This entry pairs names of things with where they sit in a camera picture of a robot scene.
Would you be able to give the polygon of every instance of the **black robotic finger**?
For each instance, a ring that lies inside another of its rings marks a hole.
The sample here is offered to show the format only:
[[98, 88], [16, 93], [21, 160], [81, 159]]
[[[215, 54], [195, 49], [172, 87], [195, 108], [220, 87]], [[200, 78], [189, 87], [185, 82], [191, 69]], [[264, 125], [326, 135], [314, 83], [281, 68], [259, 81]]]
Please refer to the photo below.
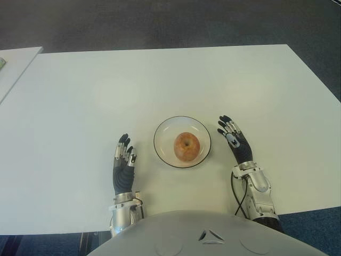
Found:
[[219, 119], [225, 123], [228, 123], [229, 121], [231, 121], [232, 119], [229, 118], [228, 116], [220, 116]]
[[130, 138], [126, 139], [126, 141], [124, 142], [124, 146], [128, 147], [129, 142], [130, 142]]
[[219, 125], [220, 125], [220, 126], [222, 126], [222, 128], [224, 128], [224, 129], [225, 129], [225, 127], [226, 127], [226, 124], [225, 124], [224, 122], [222, 122], [222, 121], [218, 121], [218, 123], [219, 123]]
[[132, 152], [132, 149], [133, 149], [133, 148], [134, 148], [133, 146], [130, 146], [130, 147], [128, 148], [128, 150], [127, 150], [127, 153], [130, 154], [130, 153]]
[[119, 139], [118, 143], [124, 143], [128, 138], [128, 134], [123, 134], [122, 137]]
[[226, 136], [226, 132], [224, 132], [222, 129], [218, 129], [218, 133], [220, 133], [220, 134]]

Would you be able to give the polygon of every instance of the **gray carpet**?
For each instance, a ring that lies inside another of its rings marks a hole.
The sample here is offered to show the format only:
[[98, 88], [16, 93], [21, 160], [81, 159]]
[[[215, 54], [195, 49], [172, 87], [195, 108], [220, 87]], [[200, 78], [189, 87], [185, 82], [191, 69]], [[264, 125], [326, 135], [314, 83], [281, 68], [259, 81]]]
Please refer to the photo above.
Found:
[[45, 52], [288, 44], [340, 100], [331, 0], [0, 0], [0, 49]]

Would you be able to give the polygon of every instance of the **white tabletop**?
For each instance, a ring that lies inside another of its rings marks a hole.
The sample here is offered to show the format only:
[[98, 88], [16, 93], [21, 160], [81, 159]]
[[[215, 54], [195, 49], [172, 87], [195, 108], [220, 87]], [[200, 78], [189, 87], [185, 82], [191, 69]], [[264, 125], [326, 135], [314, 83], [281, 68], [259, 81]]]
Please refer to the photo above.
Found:
[[42, 47], [0, 50], [0, 57], [7, 62], [0, 70], [0, 104], [35, 56], [42, 50]]
[[[216, 131], [224, 114], [265, 168], [278, 214], [341, 205], [340, 102], [287, 45], [39, 54], [0, 106], [0, 234], [108, 230], [123, 133], [147, 215], [233, 213], [236, 160]], [[212, 138], [190, 169], [153, 148], [176, 115]]]

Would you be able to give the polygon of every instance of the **clear glass bowl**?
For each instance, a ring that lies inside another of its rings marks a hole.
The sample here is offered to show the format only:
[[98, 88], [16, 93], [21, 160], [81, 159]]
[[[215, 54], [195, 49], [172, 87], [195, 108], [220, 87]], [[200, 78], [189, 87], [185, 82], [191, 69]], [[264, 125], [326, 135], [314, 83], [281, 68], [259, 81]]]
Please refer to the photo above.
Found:
[[[174, 153], [174, 140], [183, 132], [195, 135], [200, 143], [199, 155], [192, 161], [179, 160]], [[174, 116], [163, 121], [154, 134], [156, 154], [173, 167], [187, 168], [200, 164], [211, 149], [211, 138], [206, 127], [198, 120], [187, 116]]]

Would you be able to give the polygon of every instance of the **robotic hand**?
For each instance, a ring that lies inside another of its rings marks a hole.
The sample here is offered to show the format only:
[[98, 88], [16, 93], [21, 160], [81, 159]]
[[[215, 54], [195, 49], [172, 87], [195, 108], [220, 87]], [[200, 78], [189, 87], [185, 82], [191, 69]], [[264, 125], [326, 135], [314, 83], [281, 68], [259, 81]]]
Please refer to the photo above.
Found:
[[241, 202], [234, 193], [239, 204], [238, 210], [241, 209], [245, 218], [247, 218], [242, 203], [246, 200], [248, 217], [250, 220], [283, 232], [279, 218], [275, 213], [275, 209], [271, 200], [271, 185], [263, 174], [263, 169], [258, 167], [253, 161], [252, 150], [240, 131], [236, 123], [227, 116], [220, 116], [219, 125], [224, 130], [218, 129], [228, 141], [228, 144], [237, 160], [238, 165], [232, 169], [231, 186], [233, 189], [233, 177], [245, 180], [245, 194]]
[[116, 197], [115, 204], [109, 207], [109, 211], [112, 212], [110, 221], [112, 237], [144, 218], [139, 192], [136, 192], [135, 196], [132, 193], [136, 151], [133, 147], [127, 150], [129, 142], [128, 134], [122, 135], [115, 152], [112, 182]]

